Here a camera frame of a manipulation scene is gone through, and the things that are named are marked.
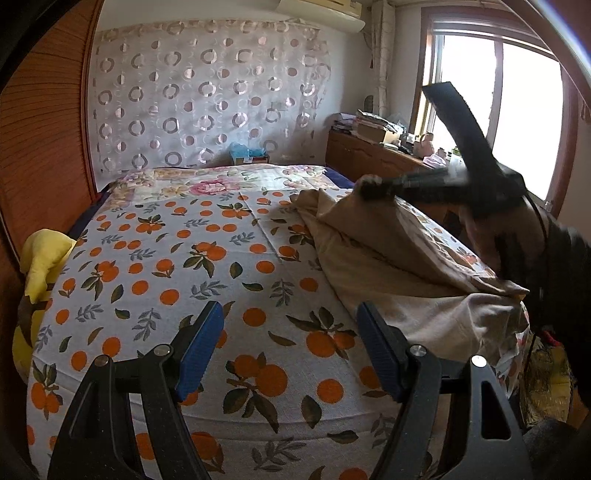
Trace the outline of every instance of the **stack of books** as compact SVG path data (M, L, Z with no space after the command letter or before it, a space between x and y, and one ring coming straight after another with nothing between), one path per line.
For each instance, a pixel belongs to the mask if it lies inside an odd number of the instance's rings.
M350 113L337 113L332 130L344 134L350 134L353 130L354 120L355 116L351 115Z

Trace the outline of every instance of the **wall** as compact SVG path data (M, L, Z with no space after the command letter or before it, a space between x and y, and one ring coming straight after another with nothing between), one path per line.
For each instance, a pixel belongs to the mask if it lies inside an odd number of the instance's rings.
M106 0L98 30L179 18L286 20L286 15L275 12L278 4L279 0ZM332 74L327 93L317 110L314 151L319 164L324 163L331 115L355 113L358 108L363 108L363 100L372 93L373 85L368 81L373 79L373 70L369 68L371 51L363 35L345 34L328 27L322 27L322 32L329 47Z
M570 175L569 188L566 191L566 197L558 220L565 225L575 227L587 242L591 242L590 180L591 125L579 120L579 134L573 171Z

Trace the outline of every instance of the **window frame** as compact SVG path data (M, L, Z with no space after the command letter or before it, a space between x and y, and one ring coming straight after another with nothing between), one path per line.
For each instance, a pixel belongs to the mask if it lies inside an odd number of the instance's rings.
M451 29L448 33L433 33L434 24L443 22L442 18L457 18L469 24L470 20L478 23L483 32L470 31L470 28ZM502 25L498 30L494 25ZM510 35L516 31L517 40L512 40ZM409 131L419 133L432 128L435 120L434 109L428 104L422 94L422 86L437 82L441 79L441 54L443 49L443 35L461 35L486 38L495 42L496 70L495 88L491 117L489 120L486 139L490 145L494 144L499 115L501 113L501 95L503 82L503 43L513 44L519 47L533 50L536 53L557 60L545 44L513 13L493 8L480 7L423 7L421 9L421 44L418 59L417 83L413 101L413 112ZM563 79L563 112L562 128L558 144L558 155L554 164L554 172L545 199L538 200L540 206L549 211L554 217L558 217L566 190L568 188L570 174L573 167L574 155L577 143L578 119L579 119L579 94L569 75L561 68Z

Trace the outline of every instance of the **bedspread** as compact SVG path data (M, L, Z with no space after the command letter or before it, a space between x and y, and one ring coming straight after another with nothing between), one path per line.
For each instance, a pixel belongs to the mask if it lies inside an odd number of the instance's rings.
M192 192L187 184L199 179L184 170L146 174L158 178L150 185L128 177L90 222L56 282L33 356L27 433L42 478L89 363L169 342L208 300L222 304L225 326L181 409L212 478L369 478L400 406L382 390L289 200L305 183L324 183L336 198L348 190L321 170L311 176L316 167L289 179L288 167L262 167L259 181L280 187L245 180L250 189ZM229 170L206 174L225 181ZM176 182L182 191L163 190ZM503 376L516 365L508 362ZM130 397L146 474L159 478L140 397ZM434 440L444 431L443 423Z
M147 168L115 182L115 188L102 210L125 208L134 202L214 195L241 189L264 192L334 187L335 184L324 172L324 167L318 165L253 164L197 170Z

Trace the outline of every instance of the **screw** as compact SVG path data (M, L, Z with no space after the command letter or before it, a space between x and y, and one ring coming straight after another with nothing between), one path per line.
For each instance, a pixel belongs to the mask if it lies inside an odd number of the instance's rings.
M486 366L486 358L484 358L483 356L480 356L480 355L474 355L472 357L472 363L479 368L485 367Z
M108 355L99 355L95 358L95 365L97 367L104 367L106 364L109 363L109 356Z
M410 352L414 356L425 356L425 355L427 355L427 349L423 345L413 345L410 348Z
M170 345L166 345L163 343L162 345L158 345L154 348L154 355L156 356L164 356L170 353Z

